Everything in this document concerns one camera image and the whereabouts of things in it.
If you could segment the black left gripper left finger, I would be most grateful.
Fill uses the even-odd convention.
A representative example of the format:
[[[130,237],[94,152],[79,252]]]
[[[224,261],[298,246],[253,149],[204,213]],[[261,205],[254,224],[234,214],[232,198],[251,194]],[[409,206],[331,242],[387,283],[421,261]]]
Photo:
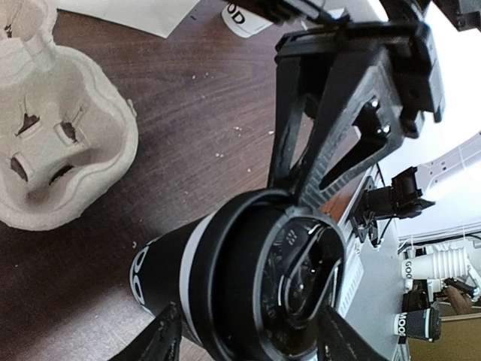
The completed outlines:
[[[180,312],[171,302],[138,336],[133,360],[179,360],[181,338]]]

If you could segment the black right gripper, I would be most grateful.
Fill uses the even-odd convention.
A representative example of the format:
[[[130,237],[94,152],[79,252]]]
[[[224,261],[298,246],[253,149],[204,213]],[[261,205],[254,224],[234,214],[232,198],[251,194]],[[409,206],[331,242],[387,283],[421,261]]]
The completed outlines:
[[[322,207],[398,149],[401,127],[406,137],[419,137],[426,112],[437,123],[443,119],[440,64],[431,28],[422,21],[321,26],[287,33],[275,49],[268,186],[296,192],[299,205]],[[342,53],[353,50],[363,51]],[[307,94],[302,56],[309,66]],[[315,120],[301,164],[292,166],[303,113]]]

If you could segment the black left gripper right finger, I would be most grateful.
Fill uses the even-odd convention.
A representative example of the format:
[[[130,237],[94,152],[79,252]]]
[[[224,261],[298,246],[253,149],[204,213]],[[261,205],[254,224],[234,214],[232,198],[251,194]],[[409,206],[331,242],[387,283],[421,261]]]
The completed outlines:
[[[318,360],[379,360],[380,355],[333,309],[323,306],[317,318]]]

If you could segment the black and white paper cup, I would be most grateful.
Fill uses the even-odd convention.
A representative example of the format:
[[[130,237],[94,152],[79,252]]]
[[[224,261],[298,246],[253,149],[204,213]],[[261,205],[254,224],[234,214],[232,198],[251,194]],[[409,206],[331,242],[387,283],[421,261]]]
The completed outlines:
[[[195,253],[213,217],[209,214],[146,243],[129,271],[132,294],[142,309],[157,317],[174,303],[181,315],[183,336],[199,346],[202,343],[192,320],[189,282],[193,280]]]

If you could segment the blue checkered paper bag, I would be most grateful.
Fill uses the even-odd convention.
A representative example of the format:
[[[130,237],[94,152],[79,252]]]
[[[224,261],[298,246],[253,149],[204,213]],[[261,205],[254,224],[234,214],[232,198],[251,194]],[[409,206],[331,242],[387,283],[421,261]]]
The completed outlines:
[[[167,38],[198,0],[61,0],[58,9]]]

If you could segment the brown cardboard cup carrier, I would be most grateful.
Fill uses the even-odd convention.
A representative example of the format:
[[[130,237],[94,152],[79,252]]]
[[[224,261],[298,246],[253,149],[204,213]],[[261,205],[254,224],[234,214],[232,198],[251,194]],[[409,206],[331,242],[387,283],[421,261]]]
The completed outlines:
[[[130,168],[132,103],[86,54],[55,43],[51,1],[1,3],[1,220],[47,231],[78,218]]]

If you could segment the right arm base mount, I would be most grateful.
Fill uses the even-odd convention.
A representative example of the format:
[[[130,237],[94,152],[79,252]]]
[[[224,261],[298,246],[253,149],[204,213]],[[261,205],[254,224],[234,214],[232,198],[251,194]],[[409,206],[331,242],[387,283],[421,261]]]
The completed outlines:
[[[353,233],[361,243],[369,240],[373,247],[382,243],[383,233],[378,231],[380,220],[405,219],[419,216],[435,205],[424,198],[417,185],[416,167],[410,167],[394,178],[387,187],[375,187],[369,176],[348,216]]]

